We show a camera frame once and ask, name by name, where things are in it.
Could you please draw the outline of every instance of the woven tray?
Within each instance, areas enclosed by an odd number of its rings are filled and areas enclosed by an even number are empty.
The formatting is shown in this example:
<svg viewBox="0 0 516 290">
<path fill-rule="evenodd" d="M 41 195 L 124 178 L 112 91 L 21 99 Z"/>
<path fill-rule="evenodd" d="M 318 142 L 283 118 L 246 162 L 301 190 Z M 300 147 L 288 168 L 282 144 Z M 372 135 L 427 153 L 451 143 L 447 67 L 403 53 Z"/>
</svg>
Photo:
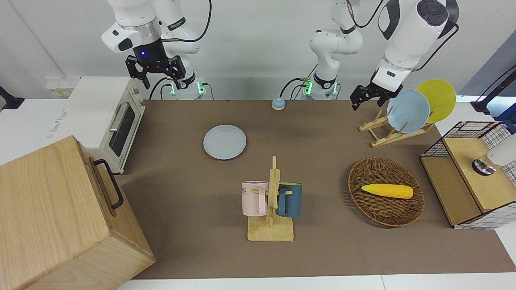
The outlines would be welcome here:
<svg viewBox="0 0 516 290">
<path fill-rule="evenodd" d="M 408 185 L 414 189 L 411 199 L 388 198 L 362 190 L 363 185 L 388 183 Z M 388 227 L 411 224 L 423 213 L 425 197 L 417 180 L 400 164 L 383 158 L 366 158 L 349 173 L 348 188 L 353 202 L 368 218 Z"/>
</svg>

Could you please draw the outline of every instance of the small round button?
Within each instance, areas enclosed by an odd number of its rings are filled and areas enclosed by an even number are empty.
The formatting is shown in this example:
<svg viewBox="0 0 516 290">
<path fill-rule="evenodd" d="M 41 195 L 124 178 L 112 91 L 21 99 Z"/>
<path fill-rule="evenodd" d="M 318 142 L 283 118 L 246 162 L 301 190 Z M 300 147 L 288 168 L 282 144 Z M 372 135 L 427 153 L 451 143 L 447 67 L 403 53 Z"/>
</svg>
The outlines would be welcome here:
<svg viewBox="0 0 516 290">
<path fill-rule="evenodd" d="M 438 3 L 429 3 L 426 10 L 432 15 L 439 15 L 443 12 L 442 6 Z"/>
<path fill-rule="evenodd" d="M 417 12 L 421 16 L 428 15 L 428 11 L 426 10 L 426 6 L 425 6 L 425 2 L 424 1 L 421 1 L 421 2 L 418 3 L 418 5 L 417 5 Z"/>
<path fill-rule="evenodd" d="M 446 17 L 443 15 L 430 15 L 427 19 L 427 22 L 430 25 L 439 26 L 446 21 Z"/>
</svg>

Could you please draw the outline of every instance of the mug handle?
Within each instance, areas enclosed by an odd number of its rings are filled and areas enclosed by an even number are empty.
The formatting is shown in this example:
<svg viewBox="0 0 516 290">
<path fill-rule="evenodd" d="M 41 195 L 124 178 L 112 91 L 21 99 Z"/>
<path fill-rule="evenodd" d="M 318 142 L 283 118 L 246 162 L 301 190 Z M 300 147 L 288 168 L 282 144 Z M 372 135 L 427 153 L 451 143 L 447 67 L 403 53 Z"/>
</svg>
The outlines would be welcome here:
<svg viewBox="0 0 516 290">
<path fill-rule="evenodd" d="M 256 212 L 258 212 L 259 215 L 264 215 L 267 213 L 267 209 L 265 209 L 265 211 L 263 211 L 263 212 L 260 212 L 260 209 L 263 208 L 263 205 L 265 204 L 265 189 L 263 189 L 263 188 L 257 188 L 257 189 L 260 193 L 258 195 L 258 210 Z"/>
<path fill-rule="evenodd" d="M 279 205 L 278 205 L 278 212 L 280 215 L 286 215 L 286 210 L 287 210 L 287 200 L 286 200 L 286 197 L 287 197 L 287 190 L 286 188 L 282 188 L 280 189 L 280 202 L 279 202 Z"/>
</svg>

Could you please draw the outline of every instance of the oven window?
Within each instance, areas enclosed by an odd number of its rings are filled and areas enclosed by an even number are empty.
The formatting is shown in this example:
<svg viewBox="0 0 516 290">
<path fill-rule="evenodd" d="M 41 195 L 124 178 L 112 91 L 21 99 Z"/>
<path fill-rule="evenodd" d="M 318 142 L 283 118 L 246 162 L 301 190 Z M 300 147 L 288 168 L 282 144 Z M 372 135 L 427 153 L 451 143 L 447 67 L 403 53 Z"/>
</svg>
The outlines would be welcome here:
<svg viewBox="0 0 516 290">
<path fill-rule="evenodd" d="M 124 148 L 125 141 L 129 136 L 129 131 L 133 126 L 135 117 L 136 115 L 134 114 L 133 108 L 129 106 L 122 121 L 122 125 L 120 126 L 120 130 L 118 130 L 118 132 L 114 132 L 113 136 L 111 136 L 109 147 L 118 157 L 120 157 L 120 154 L 122 154 L 122 149 Z"/>
</svg>

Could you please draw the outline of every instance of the cable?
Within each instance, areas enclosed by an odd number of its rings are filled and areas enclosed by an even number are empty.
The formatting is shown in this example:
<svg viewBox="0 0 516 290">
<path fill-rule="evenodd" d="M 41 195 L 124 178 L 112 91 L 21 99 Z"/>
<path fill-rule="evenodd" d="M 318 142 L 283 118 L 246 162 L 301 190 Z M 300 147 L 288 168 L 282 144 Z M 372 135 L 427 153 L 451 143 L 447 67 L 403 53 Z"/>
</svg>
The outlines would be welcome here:
<svg viewBox="0 0 516 290">
<path fill-rule="evenodd" d="M 497 81 L 499 81 L 502 77 L 504 77 L 504 75 L 506 75 L 508 72 L 510 72 L 512 69 L 516 68 L 516 65 L 512 66 L 510 69 L 508 69 L 506 72 L 504 72 L 501 76 L 499 76 L 492 84 L 489 85 L 489 87 L 487 87 L 487 89 L 480 95 L 478 96 L 478 99 L 477 99 L 477 102 L 478 100 L 480 100 L 480 98 L 494 85 L 496 84 Z"/>
<path fill-rule="evenodd" d="M 209 1 L 208 21 L 206 22 L 206 27 L 204 28 L 204 31 L 201 34 L 201 36 L 199 36 L 196 39 L 181 39 L 181 38 L 162 39 L 162 42 L 178 42 L 178 41 L 181 41 L 181 42 L 197 42 L 197 41 L 201 40 L 201 38 L 203 38 L 204 35 L 206 34 L 206 32 L 208 31 L 209 23 L 212 20 L 212 0 L 208 0 L 208 1 Z"/>
<path fill-rule="evenodd" d="M 445 40 L 445 41 L 443 41 L 443 43 L 441 43 L 441 45 L 439 45 L 439 46 L 437 47 L 436 51 L 434 51 L 434 52 L 432 53 L 432 55 L 430 55 L 430 57 L 426 60 L 426 62 L 425 62 L 425 63 L 424 63 L 420 68 L 418 68 L 418 69 L 411 69 L 411 70 L 410 70 L 411 72 L 417 72 L 417 71 L 420 71 L 422 68 L 424 68 L 424 67 L 426 66 L 426 64 L 427 64 L 427 63 L 432 59 L 432 57 L 433 57 L 434 55 L 436 55 L 436 53 L 441 49 L 441 47 L 443 47 L 443 45 L 444 45 L 448 40 L 450 40 L 450 38 L 452 38 L 452 37 L 453 37 L 453 36 L 454 36 L 458 31 L 459 31 L 459 25 L 457 25 L 457 23 L 453 23 L 453 22 L 450 22 L 450 23 L 452 23 L 452 24 L 455 26 L 455 28 L 456 28 L 456 29 L 455 29 L 455 31 L 454 31 L 452 34 L 450 34 L 450 36 L 448 36 L 448 38 L 446 38 L 446 40 Z"/>
<path fill-rule="evenodd" d="M 337 84 L 337 86 L 339 88 L 338 88 L 337 96 L 335 97 L 335 99 L 338 99 L 338 95 L 341 93 L 341 90 L 342 90 L 342 85 L 341 84 Z"/>
<path fill-rule="evenodd" d="M 295 86 L 293 89 L 292 89 L 292 93 L 291 93 L 291 101 L 292 101 L 292 97 L 294 96 L 294 91 L 299 87 L 299 91 L 301 91 L 302 87 L 304 87 L 304 85 L 297 85 Z"/>
<path fill-rule="evenodd" d="M 304 78 L 302 77 L 297 77 L 297 78 L 293 78 L 291 80 L 288 81 L 288 83 L 283 87 L 283 89 L 281 90 L 281 93 L 280 93 L 280 99 L 281 99 L 281 96 L 283 95 L 283 92 L 285 91 L 285 89 L 288 87 L 288 85 L 290 85 L 291 83 L 297 81 L 297 80 L 300 80 L 300 81 L 303 81 Z"/>
<path fill-rule="evenodd" d="M 158 80 L 158 81 L 156 82 L 156 84 L 154 85 L 154 88 L 152 88 L 151 94 L 150 94 L 150 96 L 149 96 L 149 100 L 152 100 L 152 95 L 154 94 L 154 91 L 155 91 L 155 90 L 156 90 L 156 88 L 158 87 L 159 83 L 161 83 L 162 81 L 164 81 L 164 80 L 166 80 L 166 79 L 167 79 L 167 78 L 166 78 L 166 77 L 164 77 L 164 78 L 162 78 L 162 79 L 160 79 L 160 80 Z"/>
<path fill-rule="evenodd" d="M 215 98 L 213 97 L 213 88 L 210 84 L 208 83 L 202 83 L 203 86 L 209 86 L 209 91 L 212 93 L 212 100 L 214 100 Z"/>
<path fill-rule="evenodd" d="M 364 28 L 366 27 L 367 25 L 369 25 L 369 23 L 371 23 L 371 21 L 373 20 L 373 18 L 375 17 L 376 15 L 376 12 L 378 12 L 378 9 L 380 9 L 380 7 L 382 6 L 382 3 L 383 3 L 383 0 L 380 1 L 380 3 L 378 4 L 378 6 L 376 7 L 375 9 L 375 12 L 373 12 L 373 15 L 371 15 L 371 18 L 369 18 L 369 21 L 367 21 L 367 23 L 365 25 L 359 25 L 355 19 L 354 19 L 354 14 L 353 14 L 353 7 L 351 6 L 351 3 L 349 2 L 349 0 L 346 0 L 347 4 L 348 4 L 348 11 L 349 11 L 349 14 L 351 15 L 351 19 L 353 20 L 353 23 L 358 27 L 358 28 Z"/>
<path fill-rule="evenodd" d="M 164 87 L 171 87 L 172 85 L 171 84 L 164 84 L 162 85 L 162 87 L 159 89 L 159 95 L 162 97 L 162 100 L 163 100 L 163 88 Z"/>
<path fill-rule="evenodd" d="M 307 77 L 310 77 L 312 75 L 312 73 L 315 71 L 315 69 L 317 68 L 317 65 L 314 66 L 314 68 L 312 69 L 312 71 L 308 74 Z M 296 96 L 294 97 L 294 101 L 297 99 L 297 96 L 299 95 L 299 92 L 301 91 L 302 88 L 299 88 L 299 90 L 297 91 L 296 93 Z"/>
</svg>

